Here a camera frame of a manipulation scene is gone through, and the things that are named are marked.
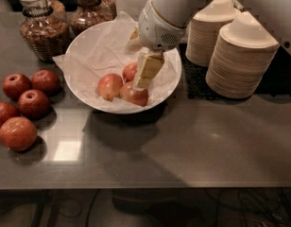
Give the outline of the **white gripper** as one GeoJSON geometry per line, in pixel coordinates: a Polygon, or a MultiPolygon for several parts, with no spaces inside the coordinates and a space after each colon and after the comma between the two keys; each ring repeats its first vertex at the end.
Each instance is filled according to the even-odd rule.
{"type": "Polygon", "coordinates": [[[163,51],[174,49],[185,34],[184,28],[169,24],[155,10],[152,0],[148,0],[143,8],[138,26],[132,30],[125,46],[126,53],[136,53],[147,47],[147,52],[141,52],[137,61],[137,72],[133,87],[138,90],[147,89],[164,65],[163,51]]]}

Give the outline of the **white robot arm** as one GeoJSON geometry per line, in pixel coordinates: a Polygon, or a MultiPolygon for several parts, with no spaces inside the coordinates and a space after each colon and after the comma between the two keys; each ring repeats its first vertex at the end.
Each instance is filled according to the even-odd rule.
{"type": "MultiPolygon", "coordinates": [[[[237,0],[280,44],[280,56],[267,70],[264,85],[275,93],[291,87],[291,0],[237,0]]],[[[168,51],[177,46],[193,15],[213,0],[147,0],[126,50],[168,51]]]]}

